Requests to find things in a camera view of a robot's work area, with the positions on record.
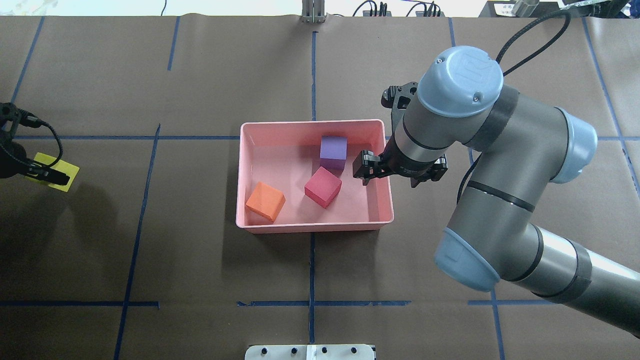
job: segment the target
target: purple block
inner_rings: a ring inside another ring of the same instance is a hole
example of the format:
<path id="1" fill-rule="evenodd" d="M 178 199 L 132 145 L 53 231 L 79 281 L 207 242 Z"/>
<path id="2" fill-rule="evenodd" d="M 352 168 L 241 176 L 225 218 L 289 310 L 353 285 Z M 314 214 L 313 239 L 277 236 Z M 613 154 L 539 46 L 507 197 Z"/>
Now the purple block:
<path id="1" fill-rule="evenodd" d="M 320 166 L 344 170 L 347 162 L 347 138 L 342 136 L 323 136 L 320 144 Z"/>

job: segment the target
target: red cube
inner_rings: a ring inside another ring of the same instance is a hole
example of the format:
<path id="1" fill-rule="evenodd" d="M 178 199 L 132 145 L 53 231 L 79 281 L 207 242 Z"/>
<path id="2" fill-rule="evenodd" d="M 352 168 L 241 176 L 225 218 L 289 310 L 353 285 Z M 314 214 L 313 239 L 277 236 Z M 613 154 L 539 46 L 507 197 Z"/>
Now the red cube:
<path id="1" fill-rule="evenodd" d="M 340 192 L 342 180 L 320 167 L 305 184 L 305 195 L 326 209 Z"/>

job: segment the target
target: pink plastic box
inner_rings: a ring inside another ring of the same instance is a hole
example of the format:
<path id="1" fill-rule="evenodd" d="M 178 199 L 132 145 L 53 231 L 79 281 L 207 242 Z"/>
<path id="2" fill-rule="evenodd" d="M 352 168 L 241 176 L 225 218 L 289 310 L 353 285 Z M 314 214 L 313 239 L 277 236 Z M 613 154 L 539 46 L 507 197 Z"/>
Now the pink plastic box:
<path id="1" fill-rule="evenodd" d="M 320 166 L 323 135 L 347 138 L 347 166 L 341 173 L 332 171 L 342 180 L 342 188 L 327 209 L 305 196 L 305 183 Z M 389 178 L 373 179 L 368 186 L 362 186 L 362 180 L 353 178 L 351 164 L 360 151 L 379 154 L 384 147 L 385 127 L 380 120 L 243 124 L 236 224 L 254 234 L 383 227 L 394 219 Z M 258 181 L 279 189 L 287 198 L 273 224 L 244 206 Z"/>

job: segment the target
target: light blue joint cap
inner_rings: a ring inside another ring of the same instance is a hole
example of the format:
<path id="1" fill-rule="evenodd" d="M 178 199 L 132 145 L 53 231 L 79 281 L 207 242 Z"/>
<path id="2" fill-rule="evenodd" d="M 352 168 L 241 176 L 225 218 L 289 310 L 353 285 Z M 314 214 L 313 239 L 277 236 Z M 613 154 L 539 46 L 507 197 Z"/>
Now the light blue joint cap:
<path id="1" fill-rule="evenodd" d="M 445 117 L 469 117 L 498 99 L 504 78 L 489 54 L 472 46 L 456 46 L 438 55 L 418 83 L 422 105 Z"/>
<path id="2" fill-rule="evenodd" d="M 557 109 L 566 119 L 569 139 L 564 163 L 551 182 L 564 184 L 578 177 L 582 173 L 582 169 L 589 165 L 598 147 L 598 135 L 591 124 L 578 119 L 564 109 Z"/>
<path id="3" fill-rule="evenodd" d="M 468 287 L 488 292 L 500 281 L 493 267 L 453 230 L 445 227 L 436 250 L 436 265 L 445 274 Z"/>

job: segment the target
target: blue tape line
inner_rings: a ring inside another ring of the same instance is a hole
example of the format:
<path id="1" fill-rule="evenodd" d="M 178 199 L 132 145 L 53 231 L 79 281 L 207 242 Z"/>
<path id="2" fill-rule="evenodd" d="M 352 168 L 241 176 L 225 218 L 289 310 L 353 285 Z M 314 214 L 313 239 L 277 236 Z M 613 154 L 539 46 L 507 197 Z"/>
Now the blue tape line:
<path id="1" fill-rule="evenodd" d="M 38 37 L 40 36 L 40 30 L 42 30 L 42 24 L 44 23 L 44 16 L 40 17 L 40 23 L 38 24 L 38 29 L 36 30 L 36 35 L 33 36 L 33 41 L 31 42 L 31 47 L 29 48 L 29 53 L 27 54 L 27 58 L 24 60 L 24 66 L 22 66 L 22 72 L 20 73 L 20 77 L 18 78 L 18 83 L 15 85 L 15 90 L 13 91 L 13 96 L 11 96 L 11 102 L 15 102 L 15 98 L 18 96 L 18 91 L 20 90 L 20 85 L 22 84 L 22 79 L 24 79 L 24 74 L 27 72 L 27 66 L 29 66 L 29 61 L 31 60 L 31 55 L 33 54 L 33 49 L 36 47 L 36 43 L 38 42 Z"/>
<path id="2" fill-rule="evenodd" d="M 622 146 L 622 151 L 624 152 L 625 159 L 627 160 L 627 167 L 629 168 L 629 172 L 631 173 L 631 180 L 633 181 L 634 186 L 636 188 L 636 194 L 640 198 L 640 185 L 638 184 L 636 171 L 634 170 L 634 166 L 631 163 L 631 158 L 629 157 L 629 151 L 627 150 L 627 145 L 625 143 L 624 137 L 622 136 L 622 130 L 620 129 L 620 123 L 618 123 L 618 117 L 616 116 L 616 112 L 613 110 L 613 104 L 611 103 L 611 98 L 609 97 L 609 91 L 607 90 L 607 85 L 604 83 L 604 78 L 602 77 L 602 72 L 600 71 L 600 64 L 598 63 L 598 58 L 596 58 L 596 52 L 593 50 L 591 35 L 589 35 L 589 28 L 587 27 L 587 20 L 584 17 L 582 18 L 582 26 L 584 27 L 584 34 L 587 38 L 587 43 L 589 44 L 589 52 L 591 53 L 591 58 L 593 59 L 593 65 L 595 65 L 596 67 L 596 73 L 598 74 L 598 79 L 600 80 L 600 86 L 602 87 L 602 91 L 604 92 L 604 97 L 607 100 L 607 107 L 609 107 L 609 111 L 611 112 L 611 117 L 613 118 L 613 124 L 616 127 L 618 140 L 620 141 L 620 145 Z"/>
<path id="3" fill-rule="evenodd" d="M 316 301 L 316 306 L 407 306 L 410 300 L 389 301 Z"/>
<path id="4" fill-rule="evenodd" d="M 13 301 L 0 301 L 0 306 L 53 306 L 53 307 L 65 307 L 65 306 L 123 306 L 123 301 L 74 301 L 74 300 L 13 300 Z M 138 307 L 158 307 L 160 308 L 160 302 L 158 301 L 136 301 L 130 302 L 129 306 Z"/>
<path id="5" fill-rule="evenodd" d="M 492 306 L 496 303 L 498 306 L 512 306 L 512 305 L 557 305 L 553 302 L 546 300 L 469 300 L 467 303 L 470 306 Z"/>
<path id="6" fill-rule="evenodd" d="M 495 299 L 495 290 L 491 291 L 491 302 L 493 309 L 493 322 L 495 324 L 495 335 L 498 339 L 498 351 L 500 360 L 504 360 L 504 344 L 502 343 L 502 329 L 500 328 L 500 316 L 498 315 L 498 302 Z"/>
<path id="7" fill-rule="evenodd" d="M 180 27 L 180 17 L 175 18 L 175 28 L 173 29 L 173 41 L 171 41 L 171 53 L 169 53 L 169 64 L 166 66 L 167 71 L 171 71 L 173 65 L 173 53 L 175 52 L 175 41 L 178 40 L 178 28 Z"/>
<path id="8" fill-rule="evenodd" d="M 147 210 L 147 201 L 149 196 L 149 185 L 151 184 L 151 174 L 154 170 L 154 161 L 156 160 L 156 150 L 158 146 L 158 136 L 160 135 L 160 125 L 156 129 L 156 139 L 151 150 L 151 159 L 149 160 L 149 170 L 147 172 L 147 183 L 145 184 L 145 194 L 142 198 L 142 207 L 140 209 L 140 219 L 138 220 L 138 231 L 136 233 L 136 241 L 133 245 L 133 255 L 131 256 L 131 266 L 129 267 L 129 278 L 127 280 L 127 291 L 124 295 L 124 304 L 122 306 L 122 316 L 120 317 L 120 328 L 118 330 L 118 340 L 116 342 L 116 350 L 113 359 L 118 360 L 120 357 L 120 347 L 122 346 L 122 335 L 124 333 L 124 325 L 127 319 L 127 308 L 129 307 L 129 298 L 131 297 L 131 286 L 133 284 L 133 274 L 136 269 L 136 258 L 138 257 L 138 249 L 140 248 L 140 235 L 142 234 L 142 222 L 145 218 Z"/>
<path id="9" fill-rule="evenodd" d="M 456 46 L 456 33 L 453 31 L 453 19 L 449 17 L 449 34 L 451 35 L 451 46 Z"/>
<path id="10" fill-rule="evenodd" d="M 63 135 L 60 140 L 155 140 L 155 136 L 136 135 Z M 22 135 L 17 140 L 52 140 L 53 136 Z M 164 135 L 158 140 L 240 140 L 237 135 Z"/>
<path id="11" fill-rule="evenodd" d="M 238 307 L 245 306 L 309 306 L 309 301 L 251 301 L 249 304 L 237 302 Z"/>
<path id="12" fill-rule="evenodd" d="M 309 250 L 309 343 L 316 343 L 316 234 L 311 233 Z"/>
<path id="13" fill-rule="evenodd" d="M 317 31 L 311 34 L 311 121 L 316 121 L 316 34 Z"/>

